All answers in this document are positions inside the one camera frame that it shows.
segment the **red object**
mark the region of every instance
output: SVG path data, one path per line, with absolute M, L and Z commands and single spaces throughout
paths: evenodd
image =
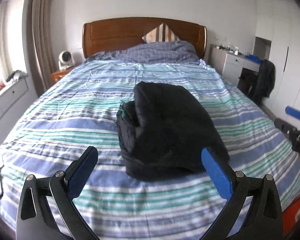
M 300 208 L 300 199 L 289 206 L 282 214 L 283 235 L 287 235 L 296 223 L 295 216 Z
M 0 89 L 4 88 L 6 85 L 1 81 L 0 82 Z

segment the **white fan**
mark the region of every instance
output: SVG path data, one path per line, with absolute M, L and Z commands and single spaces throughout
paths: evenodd
M 74 66 L 72 54 L 69 51 L 63 51 L 59 55 L 59 69 L 67 69 Z

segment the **striped pillow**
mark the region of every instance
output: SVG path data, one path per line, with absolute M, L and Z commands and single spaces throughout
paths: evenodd
M 169 29 L 168 25 L 165 23 L 161 24 L 159 27 L 150 31 L 147 35 L 143 36 L 142 39 L 146 43 L 156 42 L 156 41 L 180 41 L 178 36 L 176 36 L 172 30 Z

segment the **blue object on desk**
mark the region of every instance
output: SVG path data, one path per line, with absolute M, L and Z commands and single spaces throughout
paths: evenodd
M 251 60 L 251 61 L 253 61 L 253 62 L 255 62 L 255 63 L 258 63 L 258 64 L 260 64 L 261 65 L 261 63 L 262 63 L 262 60 L 261 59 L 259 59 L 259 57 L 257 57 L 257 56 L 254 56 L 254 55 L 248 55 L 248 56 L 245 56 L 245 58 L 247 58 L 248 60 Z

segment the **blue gripper pad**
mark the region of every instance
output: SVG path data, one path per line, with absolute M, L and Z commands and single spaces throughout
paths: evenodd
M 300 120 L 300 111 L 298 111 L 297 109 L 294 109 L 290 106 L 286 107 L 286 114 L 291 115 L 292 117 Z
M 219 195 L 229 201 L 233 194 L 234 177 L 230 171 L 226 170 L 226 167 L 222 168 L 214 157 L 207 148 L 204 148 L 201 152 L 202 165 L 210 176 Z
M 95 147 L 88 147 L 88 152 L 84 152 L 80 158 L 84 158 L 81 164 L 73 172 L 68 181 L 68 198 L 79 197 L 84 185 L 86 185 L 90 174 L 98 162 L 98 150 Z

